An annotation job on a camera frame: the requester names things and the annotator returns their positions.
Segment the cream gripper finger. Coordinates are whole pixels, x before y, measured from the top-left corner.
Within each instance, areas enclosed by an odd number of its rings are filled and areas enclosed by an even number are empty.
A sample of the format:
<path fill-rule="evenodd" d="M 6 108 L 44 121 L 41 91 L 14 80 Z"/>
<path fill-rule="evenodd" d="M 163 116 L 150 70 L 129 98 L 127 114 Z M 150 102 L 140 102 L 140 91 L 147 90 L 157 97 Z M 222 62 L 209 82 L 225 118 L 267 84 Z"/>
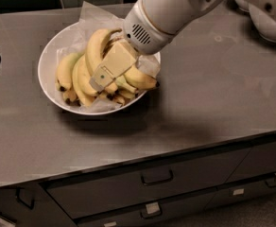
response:
<path fill-rule="evenodd" d="M 139 53 L 127 41 L 115 42 L 105 57 L 99 51 L 90 53 L 91 86 L 98 92 L 103 91 L 127 72 L 136 63 L 138 56 Z"/>

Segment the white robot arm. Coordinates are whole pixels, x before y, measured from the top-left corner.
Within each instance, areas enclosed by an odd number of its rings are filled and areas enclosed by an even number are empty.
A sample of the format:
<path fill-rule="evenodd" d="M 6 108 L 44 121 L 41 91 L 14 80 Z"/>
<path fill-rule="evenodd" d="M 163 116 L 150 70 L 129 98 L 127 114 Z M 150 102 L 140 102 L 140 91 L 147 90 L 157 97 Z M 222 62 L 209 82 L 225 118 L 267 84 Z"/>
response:
<path fill-rule="evenodd" d="M 276 22 L 276 0 L 243 0 Z M 88 43 L 88 47 L 103 51 L 110 37 L 121 32 L 129 51 L 145 55 L 159 52 L 188 24 L 209 13 L 222 0 L 138 0 L 121 28 L 101 28 Z"/>

